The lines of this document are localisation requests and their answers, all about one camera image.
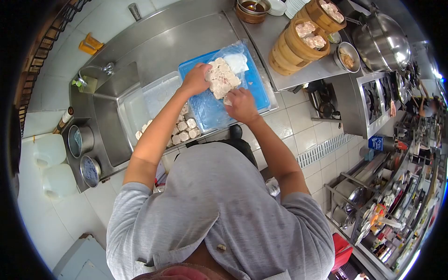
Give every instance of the gray shirt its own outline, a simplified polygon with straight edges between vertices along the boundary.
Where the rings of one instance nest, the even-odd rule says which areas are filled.
[[[255,166],[220,142],[181,153],[163,193],[140,183],[122,187],[107,230],[107,263],[115,279],[128,280],[185,261],[202,241],[237,279],[325,279],[335,258],[319,204],[297,192],[280,205]]]

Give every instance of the wooden rack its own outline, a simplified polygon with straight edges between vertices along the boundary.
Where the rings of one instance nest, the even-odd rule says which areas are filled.
[[[31,94],[48,53],[53,49],[53,44],[65,30],[67,23],[73,20],[74,15],[80,12],[85,3],[91,0],[63,0],[56,10],[50,14],[44,23],[41,32],[36,37],[35,43],[30,47],[28,58],[22,67],[22,74],[16,88],[14,104],[19,110],[20,129],[23,137],[25,117],[30,103]]]

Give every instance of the hand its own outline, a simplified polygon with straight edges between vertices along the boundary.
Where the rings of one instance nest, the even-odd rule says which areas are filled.
[[[255,107],[255,100],[249,90],[240,87],[227,93],[227,97],[232,106],[225,105],[229,116],[244,124],[249,124],[261,116]]]
[[[210,64],[198,63],[186,75],[179,91],[189,98],[200,94],[210,87],[210,82],[205,81],[205,73],[211,69]]]

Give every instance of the bamboo steamer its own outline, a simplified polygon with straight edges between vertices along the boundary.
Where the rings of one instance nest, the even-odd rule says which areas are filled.
[[[290,71],[281,67],[278,62],[274,59],[272,52],[269,52],[268,55],[269,65],[274,69],[277,73],[282,74],[283,76],[289,76],[291,74],[296,73],[297,71]]]
[[[327,37],[314,22],[312,23],[316,30],[313,34],[321,35],[326,41],[325,46],[317,51],[307,46],[300,39],[296,32],[296,25],[308,21],[303,18],[292,19],[290,25],[280,34],[268,57],[269,64],[276,72],[285,76],[291,75],[330,53],[330,43]]]
[[[296,16],[303,16],[304,18],[307,18],[305,15],[306,13],[312,21],[317,23],[317,25],[325,31],[326,34],[337,32],[347,26],[347,21],[345,19],[342,23],[338,23],[331,16],[329,16],[319,4],[319,0],[311,0],[305,6],[303,6],[303,8],[299,12],[296,13]]]
[[[330,53],[330,43],[324,31],[320,29],[315,22],[311,22],[316,27],[316,30],[313,31],[313,34],[322,36],[326,43],[325,46],[320,50],[314,50],[307,44],[305,44],[305,42],[300,39],[299,34],[297,34],[296,32],[296,25],[302,24],[304,22],[309,22],[309,20],[306,20],[304,18],[295,18],[291,20],[291,24],[284,31],[286,44],[296,56],[302,58],[303,60],[319,60]]]

